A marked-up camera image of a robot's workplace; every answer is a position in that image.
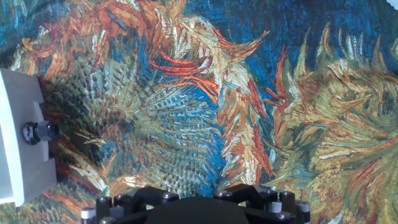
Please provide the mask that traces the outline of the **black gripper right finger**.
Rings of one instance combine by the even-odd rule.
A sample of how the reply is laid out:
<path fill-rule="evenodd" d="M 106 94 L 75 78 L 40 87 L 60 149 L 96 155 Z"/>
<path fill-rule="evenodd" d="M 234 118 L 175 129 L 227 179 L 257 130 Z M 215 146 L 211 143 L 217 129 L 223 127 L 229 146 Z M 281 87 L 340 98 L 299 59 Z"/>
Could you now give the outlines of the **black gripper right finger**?
<path fill-rule="evenodd" d="M 249 223 L 310 224 L 310 202 L 297 199 L 290 191 L 238 184 L 217 190 L 213 197 L 236 204 Z"/>

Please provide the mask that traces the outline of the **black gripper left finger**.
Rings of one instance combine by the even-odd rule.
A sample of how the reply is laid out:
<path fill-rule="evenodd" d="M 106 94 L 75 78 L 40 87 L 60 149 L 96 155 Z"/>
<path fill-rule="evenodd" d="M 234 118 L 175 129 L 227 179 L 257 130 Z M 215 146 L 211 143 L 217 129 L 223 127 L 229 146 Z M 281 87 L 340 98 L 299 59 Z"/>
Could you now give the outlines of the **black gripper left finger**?
<path fill-rule="evenodd" d="M 178 194 L 151 186 L 134 188 L 126 194 L 114 197 L 98 197 L 93 206 L 84 207 L 80 212 L 81 224 L 112 223 L 118 218 L 147 211 L 178 200 Z"/>

